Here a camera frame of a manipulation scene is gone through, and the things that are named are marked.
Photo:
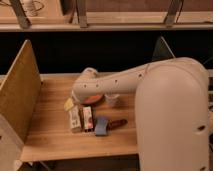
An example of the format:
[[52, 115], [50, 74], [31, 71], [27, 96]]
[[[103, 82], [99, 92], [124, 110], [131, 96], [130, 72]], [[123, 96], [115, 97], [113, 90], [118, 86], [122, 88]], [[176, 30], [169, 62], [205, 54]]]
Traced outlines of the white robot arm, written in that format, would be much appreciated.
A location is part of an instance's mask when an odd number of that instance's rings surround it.
[[77, 103], [133, 93], [141, 171], [209, 171], [208, 72], [188, 57], [98, 77], [85, 69], [72, 85]]

